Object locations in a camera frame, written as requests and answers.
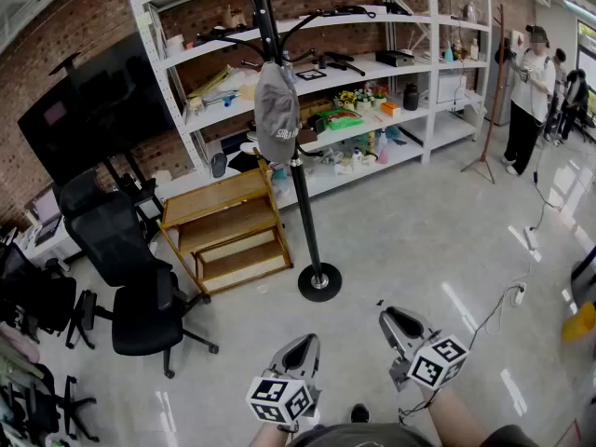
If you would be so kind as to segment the green snack packet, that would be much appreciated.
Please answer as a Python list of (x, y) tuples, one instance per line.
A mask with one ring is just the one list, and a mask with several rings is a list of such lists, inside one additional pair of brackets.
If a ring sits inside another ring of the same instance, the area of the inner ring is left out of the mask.
[(321, 117), (326, 128), (330, 130), (346, 129), (363, 123), (363, 119), (359, 114), (343, 108), (323, 112)]

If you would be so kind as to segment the black mesh office chair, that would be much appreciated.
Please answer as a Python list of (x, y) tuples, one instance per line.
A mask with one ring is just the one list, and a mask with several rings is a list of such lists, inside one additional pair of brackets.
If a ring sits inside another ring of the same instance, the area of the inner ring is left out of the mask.
[(60, 208), (69, 236), (115, 289), (113, 309), (99, 315), (112, 321), (116, 354), (161, 353), (164, 374), (171, 379), (170, 351), (185, 336), (219, 353), (216, 344), (183, 326), (185, 315), (199, 303), (208, 304), (209, 296), (189, 298), (180, 289), (173, 266), (154, 256), (145, 242), (128, 195), (105, 191), (89, 169), (63, 186)]

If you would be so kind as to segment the black television on stand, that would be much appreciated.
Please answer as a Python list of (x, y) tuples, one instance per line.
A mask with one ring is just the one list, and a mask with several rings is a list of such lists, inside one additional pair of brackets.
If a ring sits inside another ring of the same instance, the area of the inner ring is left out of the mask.
[(58, 187), (103, 164), (134, 206), (156, 202), (131, 151), (175, 125), (140, 36), (74, 67), (19, 119), (25, 139)]

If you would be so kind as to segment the grey baseball cap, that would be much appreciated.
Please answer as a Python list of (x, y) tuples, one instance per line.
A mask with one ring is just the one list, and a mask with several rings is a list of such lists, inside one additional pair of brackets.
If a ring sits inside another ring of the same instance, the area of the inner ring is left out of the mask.
[(254, 118), (259, 149), (270, 162), (288, 163), (301, 127), (300, 104), (286, 70), (265, 62), (254, 97)]

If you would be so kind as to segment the person's right forearm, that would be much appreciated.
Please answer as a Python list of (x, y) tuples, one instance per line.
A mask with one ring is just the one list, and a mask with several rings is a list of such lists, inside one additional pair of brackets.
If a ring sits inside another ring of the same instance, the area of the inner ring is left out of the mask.
[(451, 387), (420, 390), (442, 447), (481, 447), (489, 432)]

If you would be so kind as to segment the open laptop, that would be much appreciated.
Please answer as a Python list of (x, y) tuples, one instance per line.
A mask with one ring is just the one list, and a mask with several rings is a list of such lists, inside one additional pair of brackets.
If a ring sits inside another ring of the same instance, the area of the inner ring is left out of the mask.
[(53, 238), (61, 222), (61, 212), (53, 188), (38, 196), (33, 202), (34, 211), (40, 225), (34, 243), (39, 246)]

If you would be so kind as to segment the beige wooden figurine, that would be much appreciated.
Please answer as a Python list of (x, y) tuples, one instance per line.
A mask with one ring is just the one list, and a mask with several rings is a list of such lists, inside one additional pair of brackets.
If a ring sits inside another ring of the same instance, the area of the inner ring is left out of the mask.
[(223, 13), (224, 27), (228, 29), (245, 28), (247, 26), (244, 12), (241, 8), (227, 6)]

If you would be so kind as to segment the black flat box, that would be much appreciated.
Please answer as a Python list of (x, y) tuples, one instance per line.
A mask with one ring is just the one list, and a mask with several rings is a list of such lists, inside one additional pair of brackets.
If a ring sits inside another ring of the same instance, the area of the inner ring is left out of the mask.
[(397, 50), (378, 50), (375, 60), (391, 67), (405, 67), (414, 65), (414, 56)]

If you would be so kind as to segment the white desk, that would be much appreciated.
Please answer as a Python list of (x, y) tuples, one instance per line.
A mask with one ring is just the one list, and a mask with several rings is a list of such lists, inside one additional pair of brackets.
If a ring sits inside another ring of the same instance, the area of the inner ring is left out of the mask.
[(56, 258), (60, 267), (70, 270), (70, 260), (77, 256), (81, 249), (67, 233), (64, 220), (61, 219), (52, 237), (43, 243), (35, 242), (41, 225), (30, 227), (21, 237), (18, 245), (25, 257), (38, 267), (44, 267), (49, 259)]

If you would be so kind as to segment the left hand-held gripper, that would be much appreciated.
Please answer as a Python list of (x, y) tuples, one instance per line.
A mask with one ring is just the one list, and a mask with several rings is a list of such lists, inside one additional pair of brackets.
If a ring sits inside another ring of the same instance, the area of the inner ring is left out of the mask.
[(245, 401), (261, 422), (292, 425), (306, 417), (314, 425), (320, 418), (318, 373), (320, 341), (314, 333), (283, 346), (262, 376), (254, 377)]

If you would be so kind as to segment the brown wicker basket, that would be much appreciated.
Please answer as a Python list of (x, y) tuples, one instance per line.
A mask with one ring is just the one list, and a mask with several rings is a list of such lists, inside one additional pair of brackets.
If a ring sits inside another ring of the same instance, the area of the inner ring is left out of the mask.
[(300, 107), (300, 117), (303, 121), (306, 121), (312, 115), (318, 115), (320, 113), (329, 111), (333, 108), (332, 101), (328, 99), (316, 100), (313, 102), (307, 102)]

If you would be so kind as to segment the black folded cloth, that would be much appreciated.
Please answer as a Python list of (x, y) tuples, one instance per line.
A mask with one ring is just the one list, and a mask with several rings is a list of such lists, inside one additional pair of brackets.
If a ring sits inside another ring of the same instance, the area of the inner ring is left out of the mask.
[(250, 170), (259, 168), (260, 157), (255, 154), (248, 154), (240, 151), (236, 156), (228, 162), (228, 168), (234, 169), (240, 173), (248, 172)]

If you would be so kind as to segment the black television top mount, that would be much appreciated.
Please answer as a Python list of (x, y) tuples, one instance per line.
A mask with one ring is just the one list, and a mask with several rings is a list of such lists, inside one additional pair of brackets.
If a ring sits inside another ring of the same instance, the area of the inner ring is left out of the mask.
[(61, 61), (55, 68), (53, 68), (49, 76), (56, 75), (61, 71), (64, 71), (67, 75), (71, 75), (75, 71), (75, 60), (81, 55), (80, 52), (75, 52), (68, 57), (66, 57), (63, 61)]

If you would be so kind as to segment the yellow bag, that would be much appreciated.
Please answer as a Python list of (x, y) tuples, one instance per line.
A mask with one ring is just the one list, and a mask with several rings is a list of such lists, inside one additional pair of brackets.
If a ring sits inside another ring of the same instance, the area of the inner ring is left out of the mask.
[(562, 326), (562, 340), (572, 342), (596, 327), (596, 305), (584, 303)]

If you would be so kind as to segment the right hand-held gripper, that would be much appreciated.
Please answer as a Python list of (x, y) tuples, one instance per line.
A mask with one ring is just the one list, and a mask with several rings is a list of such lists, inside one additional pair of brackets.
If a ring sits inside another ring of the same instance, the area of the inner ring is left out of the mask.
[[(389, 346), (399, 357), (404, 356), (401, 335), (410, 339), (432, 339), (437, 336), (430, 322), (417, 312), (391, 306), (380, 313), (379, 324)], [(395, 359), (389, 375), (401, 391), (405, 383), (413, 381), (431, 391), (438, 391), (462, 370), (469, 349), (454, 335), (431, 344), (424, 343), (409, 358)]]

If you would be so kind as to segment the blue handled squeegee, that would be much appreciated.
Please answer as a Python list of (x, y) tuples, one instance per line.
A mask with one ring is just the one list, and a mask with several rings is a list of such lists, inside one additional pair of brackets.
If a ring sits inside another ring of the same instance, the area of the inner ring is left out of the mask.
[(205, 106), (210, 106), (218, 102), (222, 102), (225, 107), (229, 107), (233, 99), (239, 96), (238, 90), (220, 91), (203, 98)]

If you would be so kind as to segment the pink cloth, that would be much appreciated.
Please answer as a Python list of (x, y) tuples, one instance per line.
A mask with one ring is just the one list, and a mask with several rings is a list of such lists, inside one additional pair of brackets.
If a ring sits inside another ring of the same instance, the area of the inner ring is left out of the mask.
[(37, 344), (19, 330), (10, 327), (5, 322), (0, 323), (0, 342), (10, 346), (32, 364), (40, 360)]

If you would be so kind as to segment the person's left forearm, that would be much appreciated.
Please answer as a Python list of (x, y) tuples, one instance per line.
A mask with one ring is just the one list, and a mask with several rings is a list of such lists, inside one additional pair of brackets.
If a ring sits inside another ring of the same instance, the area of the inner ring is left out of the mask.
[(298, 422), (290, 425), (263, 423), (249, 447), (287, 447), (290, 436), (298, 430)]

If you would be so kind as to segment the white metal shelving unit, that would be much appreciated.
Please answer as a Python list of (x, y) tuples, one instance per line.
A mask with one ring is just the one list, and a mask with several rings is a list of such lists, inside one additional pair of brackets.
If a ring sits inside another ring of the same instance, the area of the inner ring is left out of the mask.
[[(221, 144), (218, 141), (205, 142), (202, 130), (239, 115), (244, 115), (253, 110), (254, 104), (253, 102), (240, 100), (232, 103), (229, 107), (225, 107), (222, 102), (218, 102), (212, 108), (199, 113), (195, 113), (188, 103), (183, 106), (177, 105), (169, 84), (171, 80), (178, 77), (177, 65), (218, 49), (231, 47), (234, 44), (222, 41), (205, 43), (168, 58), (165, 52), (165, 40), (156, 5), (158, 1), (160, 0), (129, 0), (136, 25), (136, 17), (141, 12), (148, 11), (151, 15), (152, 23), (142, 29), (137, 26), (137, 29), (164, 101), (169, 108), (186, 152), (195, 166), (193, 173), (174, 180), (168, 187), (163, 189), (162, 192), (165, 196), (174, 196), (216, 182), (217, 179), (211, 175), (210, 159), (220, 150)], [(237, 34), (233, 38), (251, 42), (259, 39), (260, 35), (258, 30), (253, 29)], [(419, 157), (422, 162), (428, 162), (433, 150), (466, 137), (472, 139), (478, 137), (483, 119), (482, 111), (486, 92), (484, 90), (473, 92), (466, 89), (467, 97), (465, 99), (457, 102), (437, 103), (438, 79), (442, 71), (463, 73), (467, 69), (486, 70), (488, 68), (487, 61), (463, 60), (442, 63), (439, 60), (439, 50), (436, 44), (431, 46), (428, 62), (423, 62), (419, 56), (416, 56), (412, 66), (391, 67), (377, 62), (372, 54), (358, 55), (355, 61), (358, 63), (359, 68), (366, 73), (365, 76), (360, 76), (350, 70), (327, 69), (322, 78), (311, 81), (298, 80), (295, 86), (298, 95), (304, 96), (327, 89), (353, 86), (360, 82), (380, 78), (391, 78), (406, 74), (427, 74), (428, 89), (424, 93), (425, 98), (420, 102), (417, 110), (407, 111), (401, 109), (401, 114), (397, 117), (390, 117), (382, 113), (381, 110), (373, 108), (364, 112), (362, 116), (363, 123), (360, 125), (338, 130), (325, 129), (317, 136), (315, 141), (305, 145), (305, 150), (308, 153), (313, 153), (318, 149), (332, 146), (338, 142), (347, 141), (375, 129), (398, 124), (406, 125), (408, 122), (419, 118), (426, 121), (425, 132), (419, 138), (419, 145), (405, 145), (398, 150), (396, 156), (390, 158), (390, 164), (399, 164), (414, 157)]]

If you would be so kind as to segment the pale yellow long box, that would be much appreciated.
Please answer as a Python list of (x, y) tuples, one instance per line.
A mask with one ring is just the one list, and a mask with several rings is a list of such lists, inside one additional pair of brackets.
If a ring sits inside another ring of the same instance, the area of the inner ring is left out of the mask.
[(217, 75), (215, 75), (212, 79), (210, 79), (207, 83), (203, 86), (193, 90), (187, 95), (187, 99), (193, 99), (195, 97), (202, 97), (203, 95), (211, 92), (215, 88), (217, 88), (223, 81), (228, 79), (231, 75), (232, 67), (227, 65), (224, 69), (222, 69)]

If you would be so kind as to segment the black metal tube frame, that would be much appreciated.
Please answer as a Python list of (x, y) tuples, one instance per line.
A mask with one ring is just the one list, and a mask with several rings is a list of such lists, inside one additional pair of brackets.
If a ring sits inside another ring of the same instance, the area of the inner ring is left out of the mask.
[(366, 73), (353, 64), (354, 58), (351, 56), (335, 53), (325, 52), (323, 54), (328, 67), (338, 69), (341, 71), (353, 71), (360, 76), (365, 76)]

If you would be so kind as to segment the dark blue box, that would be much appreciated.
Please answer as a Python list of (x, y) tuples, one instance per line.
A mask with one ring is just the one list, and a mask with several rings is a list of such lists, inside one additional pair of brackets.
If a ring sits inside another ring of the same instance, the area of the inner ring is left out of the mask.
[(249, 142), (247, 132), (239, 133), (227, 138), (221, 139), (222, 152), (228, 156), (240, 151), (240, 146), (244, 142)]

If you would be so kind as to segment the white box appliance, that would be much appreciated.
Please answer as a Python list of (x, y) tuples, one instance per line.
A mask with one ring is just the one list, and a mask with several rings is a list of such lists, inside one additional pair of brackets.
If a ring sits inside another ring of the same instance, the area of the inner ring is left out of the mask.
[(438, 79), (437, 103), (457, 102), (465, 99), (467, 76), (464, 73), (440, 73)]

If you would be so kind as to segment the black metal coat rack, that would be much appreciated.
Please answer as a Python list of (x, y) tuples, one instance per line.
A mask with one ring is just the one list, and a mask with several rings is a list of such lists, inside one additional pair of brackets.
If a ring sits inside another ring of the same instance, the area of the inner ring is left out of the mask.
[[(251, 0), (251, 3), (262, 43), (261, 47), (227, 36), (213, 36), (212, 40), (249, 47), (259, 54), (264, 63), (273, 61), (283, 68), (282, 53), (285, 40), (279, 37), (271, 0)], [(304, 268), (298, 277), (298, 289), (306, 300), (314, 303), (324, 303), (330, 301), (339, 293), (343, 279), (339, 269), (332, 264), (323, 263), (319, 257), (317, 235), (305, 179), (303, 161), (305, 155), (306, 152), (300, 148), (297, 135), (295, 150), (290, 161), (282, 163), (290, 166), (291, 178), (311, 260), (311, 264)]]

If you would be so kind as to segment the person's shirt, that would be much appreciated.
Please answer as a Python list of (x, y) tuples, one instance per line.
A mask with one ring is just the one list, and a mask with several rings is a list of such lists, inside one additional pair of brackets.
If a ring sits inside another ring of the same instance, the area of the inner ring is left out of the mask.
[[(437, 447), (417, 429), (400, 424), (343, 424), (306, 432), (287, 447)], [(519, 426), (493, 432), (479, 447), (538, 447)]]

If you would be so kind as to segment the wooden three-tier shelf cart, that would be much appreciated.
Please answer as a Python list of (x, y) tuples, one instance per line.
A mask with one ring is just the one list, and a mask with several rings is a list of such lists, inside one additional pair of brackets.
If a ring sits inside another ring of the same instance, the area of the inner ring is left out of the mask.
[(293, 268), (272, 184), (259, 167), (167, 199), (160, 231), (204, 295)]

